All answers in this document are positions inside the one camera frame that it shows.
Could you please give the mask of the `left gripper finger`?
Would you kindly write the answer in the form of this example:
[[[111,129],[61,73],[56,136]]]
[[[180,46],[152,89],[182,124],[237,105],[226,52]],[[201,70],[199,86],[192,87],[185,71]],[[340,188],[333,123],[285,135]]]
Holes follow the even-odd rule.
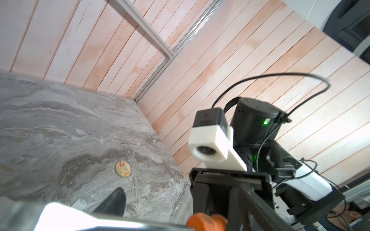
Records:
[[[123,188],[116,188],[99,206],[93,211],[97,214],[115,215],[122,217],[126,208],[126,193]]]

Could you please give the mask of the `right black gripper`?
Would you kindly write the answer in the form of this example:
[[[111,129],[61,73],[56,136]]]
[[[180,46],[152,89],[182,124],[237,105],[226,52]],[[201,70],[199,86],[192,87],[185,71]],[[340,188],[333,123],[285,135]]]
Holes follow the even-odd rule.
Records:
[[[237,97],[223,108],[234,130],[233,147],[250,171],[193,168],[190,172],[193,215],[220,214],[227,231],[287,231],[289,225],[275,212],[272,175],[258,164],[269,135],[287,114],[267,102]]]

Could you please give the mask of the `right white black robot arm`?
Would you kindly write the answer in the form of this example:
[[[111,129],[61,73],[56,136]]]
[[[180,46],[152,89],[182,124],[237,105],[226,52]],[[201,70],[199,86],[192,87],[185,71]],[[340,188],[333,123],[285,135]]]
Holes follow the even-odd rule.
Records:
[[[311,225],[345,197],[279,145],[288,114],[270,103],[237,97],[225,108],[196,113],[188,147],[205,168],[189,174],[197,231],[290,231]]]

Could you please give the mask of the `orange handle screwdriver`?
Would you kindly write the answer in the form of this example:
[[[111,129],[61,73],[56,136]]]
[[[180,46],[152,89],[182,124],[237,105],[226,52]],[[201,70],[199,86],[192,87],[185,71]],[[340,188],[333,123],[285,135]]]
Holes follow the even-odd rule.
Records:
[[[227,231],[228,221],[220,214],[196,213],[188,219],[186,226],[196,231]]]

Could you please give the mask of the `long white TV remote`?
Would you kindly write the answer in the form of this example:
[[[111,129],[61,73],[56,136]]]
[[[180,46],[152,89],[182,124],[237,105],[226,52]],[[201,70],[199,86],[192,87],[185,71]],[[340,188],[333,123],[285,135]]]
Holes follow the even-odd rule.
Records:
[[[2,231],[190,231],[184,225],[95,216],[73,207],[1,197]]]

